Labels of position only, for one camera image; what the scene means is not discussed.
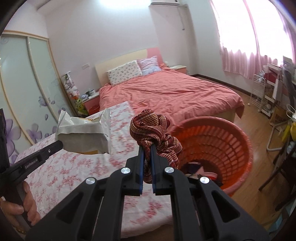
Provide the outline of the person's left hand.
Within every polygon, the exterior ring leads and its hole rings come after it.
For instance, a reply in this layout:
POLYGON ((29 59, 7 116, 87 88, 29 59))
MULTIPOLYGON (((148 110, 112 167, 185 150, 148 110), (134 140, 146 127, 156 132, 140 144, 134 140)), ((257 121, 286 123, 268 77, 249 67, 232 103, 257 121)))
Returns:
POLYGON ((34 200, 33 195, 30 191, 30 186, 26 181, 23 182, 23 190, 25 191, 25 198, 22 205, 11 203, 1 198, 1 210, 3 211, 8 221, 11 223, 11 225, 14 227, 14 229, 21 234, 25 234, 26 230, 17 221, 17 216, 22 215, 24 212, 27 212, 28 221, 31 226, 34 226, 41 220, 41 216, 37 212, 36 201, 34 200))

